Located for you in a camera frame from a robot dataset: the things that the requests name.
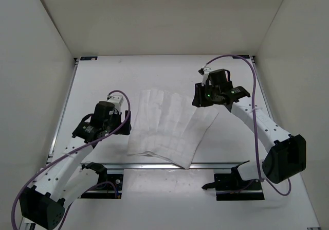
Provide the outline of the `white pleated skirt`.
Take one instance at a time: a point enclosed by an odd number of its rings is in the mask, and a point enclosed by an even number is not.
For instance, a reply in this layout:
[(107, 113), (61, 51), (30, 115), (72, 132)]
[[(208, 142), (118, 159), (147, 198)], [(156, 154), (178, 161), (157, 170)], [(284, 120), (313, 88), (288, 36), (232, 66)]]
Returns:
[(197, 108), (192, 98), (144, 90), (128, 140), (130, 156), (151, 156), (188, 169), (205, 132), (218, 115), (214, 107)]

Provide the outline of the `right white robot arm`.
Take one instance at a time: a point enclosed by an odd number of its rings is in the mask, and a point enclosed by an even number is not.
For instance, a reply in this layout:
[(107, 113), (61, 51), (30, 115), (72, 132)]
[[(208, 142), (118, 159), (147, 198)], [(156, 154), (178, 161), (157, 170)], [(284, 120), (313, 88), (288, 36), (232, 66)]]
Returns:
[(236, 189), (249, 181), (267, 179), (278, 184), (306, 168), (306, 140), (300, 134), (292, 135), (271, 120), (258, 106), (252, 104), (250, 93), (242, 86), (234, 87), (230, 71), (201, 68), (203, 80), (195, 84), (192, 101), (195, 107), (223, 105), (239, 118), (264, 146), (267, 155), (259, 162), (243, 162), (231, 168), (226, 181)]

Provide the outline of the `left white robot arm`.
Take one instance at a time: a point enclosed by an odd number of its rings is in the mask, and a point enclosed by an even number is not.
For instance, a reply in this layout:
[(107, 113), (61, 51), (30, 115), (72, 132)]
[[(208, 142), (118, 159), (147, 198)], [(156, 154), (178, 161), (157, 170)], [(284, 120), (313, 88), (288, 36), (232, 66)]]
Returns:
[(105, 166), (82, 162), (100, 141), (113, 134), (130, 134), (131, 110), (121, 112), (128, 101), (124, 92), (112, 91), (81, 119), (62, 156), (39, 171), (19, 193), (24, 218), (45, 229), (60, 229), (75, 199), (90, 189), (113, 185)]

